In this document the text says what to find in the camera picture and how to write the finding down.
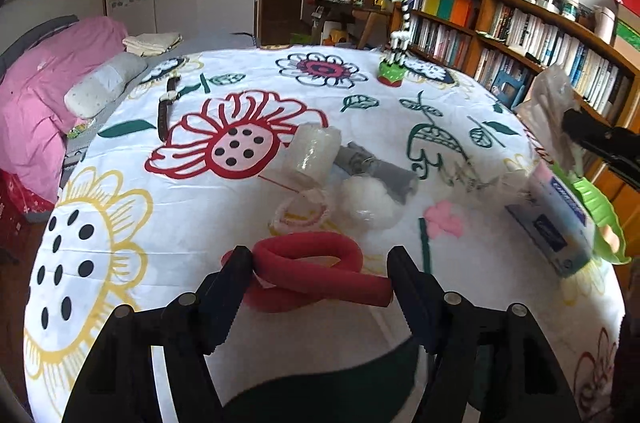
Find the green leaf-shaped bowl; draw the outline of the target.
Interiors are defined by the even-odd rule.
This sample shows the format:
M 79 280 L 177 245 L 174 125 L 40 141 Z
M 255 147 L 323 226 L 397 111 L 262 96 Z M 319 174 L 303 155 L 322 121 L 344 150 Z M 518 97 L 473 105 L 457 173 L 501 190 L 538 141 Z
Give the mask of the green leaf-shaped bowl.
M 575 174 L 566 175 L 556 163 L 552 164 L 551 169 L 553 174 L 582 203 L 594 224 L 594 235 L 592 237 L 593 254 L 612 265 L 623 266 L 629 264 L 631 257 L 626 255 L 626 239 L 623 228 L 608 198 L 587 178 L 578 178 Z M 604 225 L 611 225 L 616 235 L 620 238 L 620 250 L 617 254 L 611 252 L 608 244 L 602 238 L 600 228 Z

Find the blue tissue pack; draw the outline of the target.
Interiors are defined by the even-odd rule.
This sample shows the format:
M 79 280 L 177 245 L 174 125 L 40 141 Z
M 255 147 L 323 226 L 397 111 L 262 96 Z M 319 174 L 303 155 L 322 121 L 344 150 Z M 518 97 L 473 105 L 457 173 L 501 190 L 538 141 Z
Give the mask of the blue tissue pack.
M 574 276 L 591 261 L 596 225 L 576 194 L 546 162 L 529 174 L 524 191 L 506 204 L 506 211 L 559 277 Z

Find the zebra giraffe push toy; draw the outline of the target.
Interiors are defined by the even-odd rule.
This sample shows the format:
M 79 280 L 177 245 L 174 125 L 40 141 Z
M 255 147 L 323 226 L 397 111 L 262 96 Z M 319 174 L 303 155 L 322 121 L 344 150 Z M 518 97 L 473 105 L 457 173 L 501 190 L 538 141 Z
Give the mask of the zebra giraffe push toy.
M 387 87 L 400 87 L 407 72 L 406 59 L 410 44 L 410 0 L 390 0 L 400 11 L 400 25 L 390 33 L 390 46 L 378 65 L 378 81 Z

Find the pink foam hair roller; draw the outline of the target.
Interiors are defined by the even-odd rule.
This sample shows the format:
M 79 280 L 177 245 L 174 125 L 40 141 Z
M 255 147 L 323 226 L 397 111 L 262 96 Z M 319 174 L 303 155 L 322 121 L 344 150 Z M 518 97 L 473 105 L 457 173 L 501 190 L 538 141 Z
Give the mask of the pink foam hair roller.
M 374 307 L 393 299 L 390 279 L 364 273 L 360 246 L 341 233 L 278 235 L 258 241 L 252 253 L 243 303 L 261 313 L 287 313 L 323 299 Z

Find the pink bed quilt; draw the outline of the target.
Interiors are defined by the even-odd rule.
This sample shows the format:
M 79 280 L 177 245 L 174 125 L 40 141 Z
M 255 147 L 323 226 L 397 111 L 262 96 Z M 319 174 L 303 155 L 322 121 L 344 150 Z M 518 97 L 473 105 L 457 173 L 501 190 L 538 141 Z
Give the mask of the pink bed quilt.
M 1 169 L 51 203 L 58 198 L 64 136 L 77 123 L 64 96 L 124 50 L 124 24 L 82 19 L 26 50 L 1 83 Z

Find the floral white tablecloth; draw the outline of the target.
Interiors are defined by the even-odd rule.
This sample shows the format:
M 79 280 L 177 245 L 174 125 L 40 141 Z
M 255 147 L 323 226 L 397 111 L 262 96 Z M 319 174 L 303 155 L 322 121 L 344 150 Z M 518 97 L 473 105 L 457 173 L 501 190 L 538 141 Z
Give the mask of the floral white tablecloth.
M 403 245 L 447 290 L 544 330 L 580 415 L 611 396 L 623 295 L 594 258 L 558 277 L 508 211 L 544 161 L 474 79 L 421 64 L 399 87 L 346 49 L 220 50 L 154 68 L 58 196 L 29 279 L 32 416 L 57 422 L 115 307 L 167 305 L 238 245 L 291 228 L 341 233 L 381 276 Z

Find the grey bed headboard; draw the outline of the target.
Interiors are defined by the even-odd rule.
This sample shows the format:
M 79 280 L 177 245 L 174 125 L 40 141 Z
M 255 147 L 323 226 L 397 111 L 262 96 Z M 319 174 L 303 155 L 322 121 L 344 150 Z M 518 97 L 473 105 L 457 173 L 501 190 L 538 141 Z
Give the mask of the grey bed headboard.
M 69 14 L 68 16 L 58 16 L 47 20 L 24 33 L 12 45 L 1 53 L 0 56 L 0 78 L 4 79 L 6 71 L 21 55 L 32 47 L 40 44 L 54 34 L 69 28 L 78 22 L 78 16 Z

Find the grey white pillow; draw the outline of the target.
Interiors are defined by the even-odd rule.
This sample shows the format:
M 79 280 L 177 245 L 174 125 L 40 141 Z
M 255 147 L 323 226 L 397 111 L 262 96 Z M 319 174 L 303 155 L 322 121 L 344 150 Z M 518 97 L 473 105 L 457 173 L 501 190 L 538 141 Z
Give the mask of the grey white pillow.
M 66 109 L 90 120 L 114 102 L 148 64 L 133 53 L 121 52 L 84 76 L 64 96 Z

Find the orange makeup sponge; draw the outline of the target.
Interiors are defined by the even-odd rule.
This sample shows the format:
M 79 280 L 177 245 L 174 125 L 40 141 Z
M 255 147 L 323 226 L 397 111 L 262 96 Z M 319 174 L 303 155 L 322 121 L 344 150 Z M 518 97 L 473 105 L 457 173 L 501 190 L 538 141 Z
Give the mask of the orange makeup sponge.
M 603 240 L 608 244 L 613 254 L 617 254 L 620 250 L 620 238 L 614 232 L 611 225 L 604 225 L 600 228 Z

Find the pink butterfly sponge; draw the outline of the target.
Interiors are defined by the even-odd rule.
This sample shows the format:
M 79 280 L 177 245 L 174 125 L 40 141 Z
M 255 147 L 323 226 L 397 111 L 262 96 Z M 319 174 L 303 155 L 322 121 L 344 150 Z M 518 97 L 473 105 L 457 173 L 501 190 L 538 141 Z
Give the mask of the pink butterfly sponge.
M 451 207 L 452 204 L 449 201 L 440 201 L 424 210 L 426 232 L 431 239 L 438 238 L 439 235 L 462 237 L 464 233 L 462 220 L 452 213 Z

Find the pink lace scrunchie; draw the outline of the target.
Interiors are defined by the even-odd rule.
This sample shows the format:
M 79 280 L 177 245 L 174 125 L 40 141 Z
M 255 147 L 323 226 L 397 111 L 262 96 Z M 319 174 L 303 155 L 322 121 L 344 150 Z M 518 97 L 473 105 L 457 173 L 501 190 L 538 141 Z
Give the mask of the pink lace scrunchie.
M 334 209 L 334 201 L 323 189 L 310 189 L 297 193 L 283 201 L 269 223 L 275 235 L 318 231 Z

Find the grey cloth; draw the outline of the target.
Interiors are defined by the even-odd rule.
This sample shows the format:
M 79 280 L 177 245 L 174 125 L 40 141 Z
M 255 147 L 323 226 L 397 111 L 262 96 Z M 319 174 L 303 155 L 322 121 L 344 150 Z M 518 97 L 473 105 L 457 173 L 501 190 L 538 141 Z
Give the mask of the grey cloth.
M 349 176 L 368 176 L 381 181 L 390 197 L 400 204 L 406 204 L 408 198 L 418 192 L 419 178 L 415 172 L 381 160 L 356 142 L 341 146 L 334 164 Z

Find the wooden desk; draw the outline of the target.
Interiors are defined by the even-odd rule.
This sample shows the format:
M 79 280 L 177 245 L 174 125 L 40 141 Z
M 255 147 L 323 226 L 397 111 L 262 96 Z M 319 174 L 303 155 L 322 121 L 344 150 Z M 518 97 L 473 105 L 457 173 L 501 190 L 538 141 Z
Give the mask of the wooden desk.
M 311 13 L 311 43 L 322 44 L 322 31 L 326 22 L 338 22 L 346 31 L 349 24 L 363 23 L 361 34 L 356 38 L 348 33 L 347 37 L 356 40 L 359 50 L 367 47 L 369 40 L 378 27 L 384 27 L 384 37 L 390 34 L 392 14 L 375 8 L 354 6 L 347 0 L 314 0 Z

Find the folded cream blanket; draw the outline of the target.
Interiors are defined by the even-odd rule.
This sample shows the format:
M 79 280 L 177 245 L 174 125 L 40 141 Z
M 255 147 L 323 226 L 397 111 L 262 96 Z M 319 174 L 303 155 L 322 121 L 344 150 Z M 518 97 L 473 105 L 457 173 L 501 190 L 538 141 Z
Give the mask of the folded cream blanket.
M 122 40 L 125 50 L 139 57 L 155 57 L 174 49 L 182 41 L 180 33 L 145 33 Z

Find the wooden bookshelf with books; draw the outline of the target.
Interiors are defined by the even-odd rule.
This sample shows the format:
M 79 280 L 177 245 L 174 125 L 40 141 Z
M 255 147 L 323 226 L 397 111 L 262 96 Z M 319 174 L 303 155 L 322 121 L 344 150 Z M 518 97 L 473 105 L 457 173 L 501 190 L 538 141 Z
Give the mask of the wooden bookshelf with books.
M 527 0 L 410 0 L 409 48 L 488 90 L 508 74 L 523 85 L 557 65 L 579 103 L 612 127 L 631 128 L 639 70 L 588 28 Z

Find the bag of cotton swabs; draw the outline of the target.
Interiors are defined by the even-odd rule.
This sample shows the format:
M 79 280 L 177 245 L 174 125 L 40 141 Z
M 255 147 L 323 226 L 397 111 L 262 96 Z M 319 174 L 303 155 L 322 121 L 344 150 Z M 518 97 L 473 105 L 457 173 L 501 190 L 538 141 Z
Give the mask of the bag of cotton swabs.
M 518 118 L 544 149 L 546 159 L 558 164 L 564 172 L 582 177 L 584 150 L 562 127 L 567 111 L 579 112 L 579 106 L 570 80 L 559 65 L 536 75 L 528 97 L 515 108 Z

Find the bag of cotton balls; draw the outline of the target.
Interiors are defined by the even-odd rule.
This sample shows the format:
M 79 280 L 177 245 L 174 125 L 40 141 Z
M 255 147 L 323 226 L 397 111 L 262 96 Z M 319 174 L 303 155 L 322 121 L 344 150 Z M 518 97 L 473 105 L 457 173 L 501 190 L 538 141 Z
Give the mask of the bag of cotton balls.
M 352 176 L 338 190 L 338 211 L 358 227 L 383 230 L 394 227 L 404 206 L 392 198 L 381 180 Z

